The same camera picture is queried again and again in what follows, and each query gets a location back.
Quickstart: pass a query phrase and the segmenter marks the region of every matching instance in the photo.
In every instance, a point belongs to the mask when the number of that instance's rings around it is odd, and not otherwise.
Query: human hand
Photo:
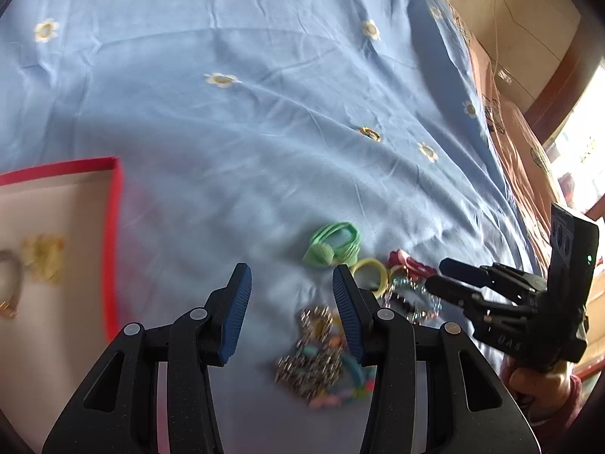
[[[552,417],[569,399],[571,372],[570,362],[558,362],[552,371],[540,373],[517,367],[514,359],[505,356],[500,377],[515,400],[522,395],[534,398],[528,416],[532,421],[541,421]]]

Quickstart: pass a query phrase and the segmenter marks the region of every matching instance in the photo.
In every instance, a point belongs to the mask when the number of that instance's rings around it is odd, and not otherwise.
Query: screw
[[[456,323],[445,323],[445,330],[450,335],[459,335],[462,329]]]
[[[395,317],[395,313],[391,309],[380,309],[376,315],[383,321],[390,321]]]
[[[208,315],[208,311],[204,308],[194,309],[189,313],[189,317],[194,321],[200,321],[201,319],[206,318]]]
[[[124,328],[124,334],[126,336],[134,336],[141,330],[141,327],[137,323],[126,324]]]

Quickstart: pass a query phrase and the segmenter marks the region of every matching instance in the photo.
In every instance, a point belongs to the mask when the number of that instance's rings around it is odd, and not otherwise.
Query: wall
[[[468,28],[496,57],[494,0],[450,0]],[[498,63],[512,83],[498,89],[527,111],[565,56],[580,22],[570,0],[497,0]]]
[[[586,314],[589,319],[588,348],[580,367],[605,355],[605,271],[595,275],[588,297]]]

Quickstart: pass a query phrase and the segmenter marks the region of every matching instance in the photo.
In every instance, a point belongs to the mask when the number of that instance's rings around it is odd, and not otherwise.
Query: green hair tie
[[[339,230],[348,230],[351,233],[347,242],[336,247],[324,242]],[[357,263],[360,246],[361,234],[355,225],[349,222],[330,223],[313,234],[302,261],[314,266],[336,266],[338,264],[351,266]]]

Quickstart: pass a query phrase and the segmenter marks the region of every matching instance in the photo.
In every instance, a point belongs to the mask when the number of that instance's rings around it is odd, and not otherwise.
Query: box
[[[121,184],[115,158],[0,175],[0,250],[31,263],[27,248],[37,236],[62,247],[55,251],[63,262],[50,273],[53,281],[39,278],[40,264],[25,266],[16,315],[0,318],[0,409],[36,452],[119,332],[115,248]]]

